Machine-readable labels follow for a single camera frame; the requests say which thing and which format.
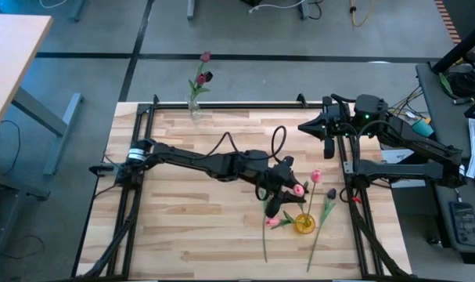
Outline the dark metal floor stand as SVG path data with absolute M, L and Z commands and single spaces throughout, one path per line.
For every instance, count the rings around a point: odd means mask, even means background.
M 15 180 L 9 179 L 5 175 L 0 174 L 0 189 L 15 190 L 21 193 L 25 193 L 27 196 L 36 197 L 39 201 L 47 201 L 50 192 L 34 186 L 18 183 Z

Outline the white box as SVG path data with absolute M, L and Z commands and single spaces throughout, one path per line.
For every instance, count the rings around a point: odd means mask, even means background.
M 409 149 L 382 150 L 383 160 L 387 163 L 397 164 L 410 157 L 413 152 Z M 424 187 L 426 182 L 420 179 L 403 179 L 390 182 L 392 189 L 417 188 Z

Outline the black metal table frame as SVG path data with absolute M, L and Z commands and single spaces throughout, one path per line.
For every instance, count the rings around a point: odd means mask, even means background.
M 205 154 L 269 150 L 280 140 L 283 155 L 294 158 L 293 171 L 306 181 L 320 168 L 311 213 L 319 217 L 325 193 L 344 187 L 342 164 L 351 155 L 348 141 L 338 142 L 333 159 L 322 155 L 319 141 L 297 126 L 315 118 L 311 102 L 203 103 L 193 121 L 181 103 L 119 103 L 105 153 L 123 162 L 131 143 L 151 137 Z M 299 234 L 292 226 L 265 227 L 268 262 L 261 241 L 263 205 L 243 181 L 220 183 L 205 173 L 161 164 L 149 170 L 142 186 L 121 189 L 114 175 L 96 186 L 87 229 L 73 274 L 86 280 L 357 280 L 386 274 L 387 268 L 351 221 L 349 205 L 337 201 L 322 226 L 311 268 L 308 258 L 317 231 Z

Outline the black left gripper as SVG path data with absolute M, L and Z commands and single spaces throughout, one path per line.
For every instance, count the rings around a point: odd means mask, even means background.
M 300 202 L 300 197 L 293 192 L 299 184 L 292 169 L 293 162 L 293 157 L 286 156 L 282 163 L 275 164 L 272 168 L 267 168 L 257 174 L 255 195 L 272 196 L 265 209 L 265 214 L 269 218 L 275 217 L 283 204 Z

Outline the black diagonal beam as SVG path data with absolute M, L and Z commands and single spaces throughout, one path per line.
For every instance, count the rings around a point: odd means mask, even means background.
M 435 63 L 431 70 L 435 74 L 446 71 L 450 66 L 463 58 L 471 49 L 475 47 L 475 29 L 466 36 L 458 45 L 449 51 L 443 58 Z

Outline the leafless pale pink tulip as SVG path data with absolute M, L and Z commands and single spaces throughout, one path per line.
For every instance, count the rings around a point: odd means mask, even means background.
M 311 214 L 311 206 L 312 206 L 312 201 L 313 197 L 315 194 L 315 188 L 316 186 L 322 181 L 322 171 L 320 169 L 315 169 L 311 173 L 311 181 L 313 183 L 313 187 L 311 190 L 311 196 L 310 196 L 310 201 L 308 203 L 308 211 L 305 217 L 305 225 L 306 227 L 310 227 L 313 225 L 312 220 L 310 219 L 310 214 Z

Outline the dark grey side desk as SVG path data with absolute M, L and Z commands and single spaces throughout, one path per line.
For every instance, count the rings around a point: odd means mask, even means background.
M 470 133 L 468 120 L 464 112 L 467 105 L 455 106 L 447 96 L 438 75 L 434 74 L 428 63 L 416 66 L 417 78 L 426 100 L 437 140 L 445 145 L 452 145 L 462 151 L 465 162 L 470 160 Z M 468 179 L 465 186 L 458 188 L 460 197 L 473 206 L 475 214 L 475 182 Z M 450 203 L 456 200 L 455 190 L 438 186 L 434 187 L 440 213 L 443 216 L 443 234 L 448 237 L 449 246 L 455 249 L 465 264 L 475 264 L 475 246 L 463 245 L 457 242 L 453 229 L 454 222 L 450 212 Z

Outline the yellow glass vase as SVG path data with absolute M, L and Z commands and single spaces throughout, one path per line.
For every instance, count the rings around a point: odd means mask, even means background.
M 309 214 L 300 214 L 295 218 L 293 228 L 299 234 L 310 234 L 315 230 L 316 222 Z

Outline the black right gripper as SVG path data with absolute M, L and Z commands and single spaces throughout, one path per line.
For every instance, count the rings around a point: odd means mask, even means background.
M 332 136 L 326 133 L 325 125 L 329 119 L 329 108 L 333 105 L 333 100 L 329 96 L 322 98 L 322 111 L 318 117 L 298 125 L 301 132 L 307 133 L 315 137 L 323 143 L 323 156 L 325 159 L 332 159 L 335 153 L 334 140 Z M 334 136 L 356 136 L 357 130 L 351 124 L 351 112 L 346 103 L 337 103 L 334 105 L 337 110 L 338 117 L 335 118 L 333 127 Z

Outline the light wood side table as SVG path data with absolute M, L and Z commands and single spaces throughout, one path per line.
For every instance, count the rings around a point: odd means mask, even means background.
M 0 124 L 13 105 L 56 136 L 43 171 L 46 175 L 56 173 L 77 109 L 84 100 L 82 94 L 73 94 L 59 117 L 21 87 L 52 22 L 51 16 L 0 13 Z

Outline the clear glass vase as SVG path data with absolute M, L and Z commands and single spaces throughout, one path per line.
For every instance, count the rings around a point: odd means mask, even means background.
M 200 119 L 200 106 L 194 99 L 189 99 L 187 101 L 189 116 L 193 121 L 198 121 Z

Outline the black handheld control box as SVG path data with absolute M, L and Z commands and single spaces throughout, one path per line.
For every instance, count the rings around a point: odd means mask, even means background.
M 453 230 L 458 244 L 475 247 L 475 214 L 469 203 L 451 201 L 449 203 Z

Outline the teal cup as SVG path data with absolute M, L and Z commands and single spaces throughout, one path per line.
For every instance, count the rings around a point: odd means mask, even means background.
M 433 127 L 425 119 L 420 119 L 413 123 L 412 130 L 424 137 L 431 137 L 434 134 Z

